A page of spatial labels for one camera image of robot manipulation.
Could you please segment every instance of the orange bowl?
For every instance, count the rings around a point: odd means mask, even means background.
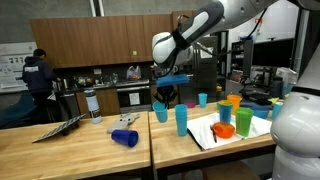
[[[213,125],[212,130],[218,137],[228,139],[234,134],[235,128],[229,123],[217,122]]]

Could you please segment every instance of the yellow cup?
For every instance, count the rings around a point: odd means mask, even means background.
[[[232,103],[232,115],[236,115],[236,110],[240,107],[241,96],[230,94],[227,96],[227,100]]]

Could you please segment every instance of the wooden table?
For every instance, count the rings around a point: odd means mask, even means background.
[[[148,112],[130,125],[139,142],[129,148],[106,133],[120,116],[103,117],[99,124],[80,120],[67,136],[57,134],[32,143],[61,123],[0,131],[0,179],[80,179],[140,169],[153,177],[150,162]]]
[[[188,109],[188,119],[214,112],[217,112],[215,103],[210,103],[203,109],[196,106]],[[178,136],[174,109],[168,111],[166,123],[159,123],[154,112],[149,112],[149,121],[153,166],[157,170],[158,179],[166,179],[168,175],[179,172],[274,153],[275,150],[275,143],[271,135],[267,134],[202,151],[189,134],[185,137]]]

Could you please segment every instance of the wooden tabletop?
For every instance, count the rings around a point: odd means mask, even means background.
[[[139,133],[133,148],[106,133],[119,115],[103,117],[99,124],[80,120],[68,136],[57,134],[38,143],[32,142],[62,123],[1,130],[0,179],[79,179],[149,167],[148,112],[140,115],[129,127]]]
[[[217,112],[215,103],[209,103],[203,109],[196,106],[195,108],[188,109],[188,119],[192,120],[214,112]],[[178,136],[174,109],[168,111],[166,123],[159,123],[154,112],[149,112],[149,121],[153,165],[155,169],[274,144],[271,135],[266,134],[202,151],[189,134],[184,137]]]

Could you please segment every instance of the person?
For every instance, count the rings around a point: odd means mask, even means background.
[[[32,120],[42,124],[59,121],[61,117],[58,103],[48,100],[53,90],[52,81],[60,79],[56,77],[49,64],[43,61],[46,55],[43,49],[34,50],[33,56],[25,58],[22,71],[22,79],[27,83],[28,90],[34,99],[34,104],[38,106],[39,110]]]

